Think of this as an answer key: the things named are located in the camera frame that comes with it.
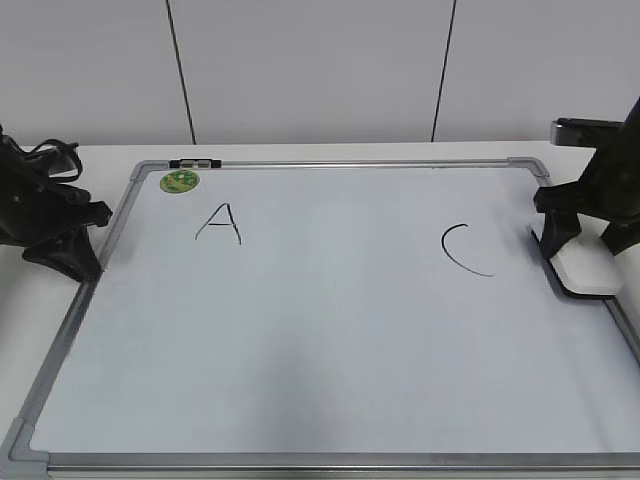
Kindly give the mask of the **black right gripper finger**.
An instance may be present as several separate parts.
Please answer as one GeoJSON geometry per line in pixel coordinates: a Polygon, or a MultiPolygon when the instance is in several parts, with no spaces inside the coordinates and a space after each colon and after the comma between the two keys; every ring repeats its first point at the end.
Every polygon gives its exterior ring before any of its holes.
{"type": "Polygon", "coordinates": [[[551,210],[544,214],[540,250],[545,259],[554,257],[570,240],[581,233],[578,215],[573,212],[551,210]]]}
{"type": "Polygon", "coordinates": [[[640,242],[640,222],[628,224],[610,222],[600,235],[600,239],[609,252],[617,256],[640,242]]]}

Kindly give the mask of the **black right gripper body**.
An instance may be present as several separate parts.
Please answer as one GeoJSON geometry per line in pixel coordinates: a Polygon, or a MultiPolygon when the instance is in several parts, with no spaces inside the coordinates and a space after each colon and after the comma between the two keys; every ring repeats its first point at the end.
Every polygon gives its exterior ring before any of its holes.
{"type": "Polygon", "coordinates": [[[539,213],[563,211],[616,224],[639,220],[639,105],[635,104],[615,137],[598,148],[580,177],[541,187],[533,197],[539,213]]]}

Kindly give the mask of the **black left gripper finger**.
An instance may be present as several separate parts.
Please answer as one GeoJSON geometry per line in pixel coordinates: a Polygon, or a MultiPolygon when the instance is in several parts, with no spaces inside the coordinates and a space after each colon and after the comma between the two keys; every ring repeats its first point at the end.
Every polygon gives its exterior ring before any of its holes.
{"type": "Polygon", "coordinates": [[[86,230],[72,230],[26,248],[22,258],[55,270],[77,282],[96,281],[102,267],[86,230]]]}

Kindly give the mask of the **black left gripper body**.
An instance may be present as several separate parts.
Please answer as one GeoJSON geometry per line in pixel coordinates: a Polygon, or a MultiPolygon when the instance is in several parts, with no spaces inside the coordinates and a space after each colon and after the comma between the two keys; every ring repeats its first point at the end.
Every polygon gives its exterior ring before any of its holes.
{"type": "Polygon", "coordinates": [[[1,135],[1,243],[31,247],[80,227],[104,227],[111,209],[73,185],[78,144],[47,139],[25,150],[1,135]]]}

